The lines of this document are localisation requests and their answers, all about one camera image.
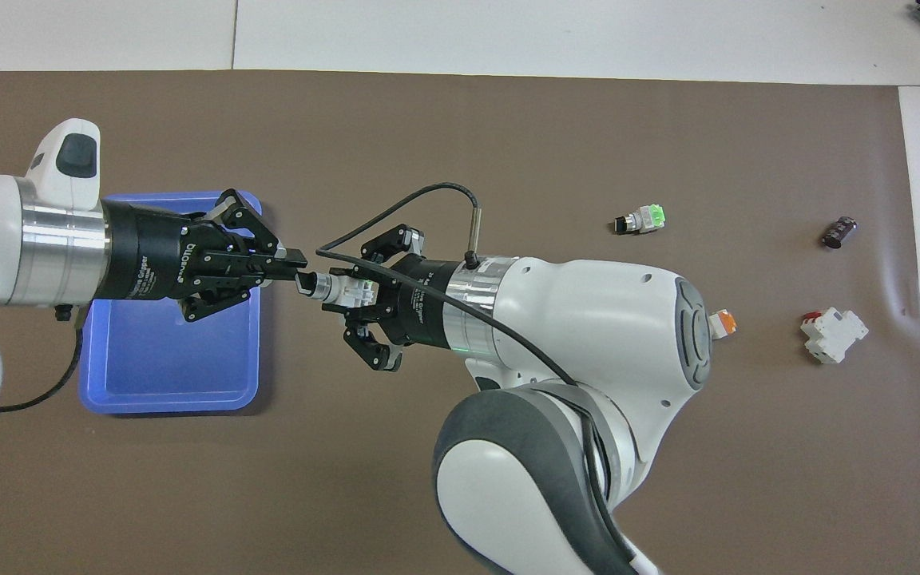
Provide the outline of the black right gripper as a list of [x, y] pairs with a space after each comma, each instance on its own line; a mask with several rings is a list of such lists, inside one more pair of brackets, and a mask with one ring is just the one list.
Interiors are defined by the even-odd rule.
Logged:
[[[459, 262], [424, 258], [424, 241], [424, 233], [417, 228], [397, 226], [363, 244], [362, 258], [383, 264], [391, 257], [405, 254], [391, 270], [445, 292]], [[402, 365], [402, 346], [412, 343], [449, 349], [443, 302], [405, 284], [389, 283], [386, 288], [388, 292], [380, 296], [380, 305], [393, 308], [393, 315], [384, 317], [383, 308], [348, 308], [344, 312], [343, 341], [369, 368], [396, 372]], [[380, 343], [373, 335], [369, 325], [379, 323], [392, 343]]]

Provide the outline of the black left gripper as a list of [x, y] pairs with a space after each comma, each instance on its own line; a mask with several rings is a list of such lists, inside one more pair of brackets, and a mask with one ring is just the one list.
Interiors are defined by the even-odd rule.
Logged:
[[[110, 239], [100, 299], [182, 299], [195, 323], [248, 301], [269, 280], [293, 280], [309, 264], [285, 248], [236, 189], [220, 194], [211, 211], [178, 214], [103, 200]], [[201, 270], [260, 270], [233, 276], [196, 276]]]

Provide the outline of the pale green white knob switch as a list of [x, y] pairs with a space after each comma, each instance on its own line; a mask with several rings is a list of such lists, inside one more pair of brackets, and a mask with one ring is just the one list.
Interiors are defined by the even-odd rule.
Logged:
[[330, 273], [296, 273], [297, 291], [323, 304], [343, 308], [361, 308], [375, 303], [376, 290], [371, 280], [350, 276], [333, 276]]

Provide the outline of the blue plastic tray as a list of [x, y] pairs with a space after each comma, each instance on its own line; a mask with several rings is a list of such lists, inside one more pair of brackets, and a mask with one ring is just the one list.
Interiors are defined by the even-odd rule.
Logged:
[[95, 414], [240, 409], [260, 370], [260, 290], [197, 323], [174, 299], [99, 299], [83, 331], [81, 403]]

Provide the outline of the brown table mat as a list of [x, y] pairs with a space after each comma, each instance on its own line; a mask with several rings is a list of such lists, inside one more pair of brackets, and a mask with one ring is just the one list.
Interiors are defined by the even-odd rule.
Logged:
[[[481, 248], [685, 276], [736, 335], [617, 510], [668, 575], [920, 575], [920, 298], [898, 89], [559, 77], [0, 73], [0, 173], [59, 121], [101, 131], [102, 190], [237, 187], [308, 255], [427, 184]], [[665, 226], [616, 234], [646, 204]], [[839, 217], [859, 226], [820, 243]], [[375, 372], [336, 315], [263, 290], [237, 414], [91, 414], [77, 383], [0, 414], [0, 573], [485, 575], [439, 517], [432, 451], [476, 390], [449, 351]], [[839, 364], [804, 314], [869, 334]]]

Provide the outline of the white circuit breaker red lever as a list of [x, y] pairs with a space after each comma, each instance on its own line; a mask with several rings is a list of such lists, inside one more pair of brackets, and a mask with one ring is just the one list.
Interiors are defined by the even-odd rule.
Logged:
[[800, 330], [807, 336], [804, 348], [822, 364], [839, 364], [847, 350], [869, 334], [868, 327], [851, 310], [835, 307], [804, 314]]

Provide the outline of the small dark brown component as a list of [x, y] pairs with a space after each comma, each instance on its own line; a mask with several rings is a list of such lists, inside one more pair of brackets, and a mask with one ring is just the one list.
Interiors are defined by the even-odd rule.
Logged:
[[839, 250], [858, 226], [859, 223], [853, 217], [839, 217], [827, 227], [820, 237], [820, 243], [830, 250]]

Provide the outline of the bright green white knob switch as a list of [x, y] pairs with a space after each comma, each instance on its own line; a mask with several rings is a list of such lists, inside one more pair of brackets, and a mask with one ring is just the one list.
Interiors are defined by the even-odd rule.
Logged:
[[613, 221], [613, 231], [616, 234], [645, 234], [657, 232], [664, 226], [664, 208], [660, 204], [646, 204]]

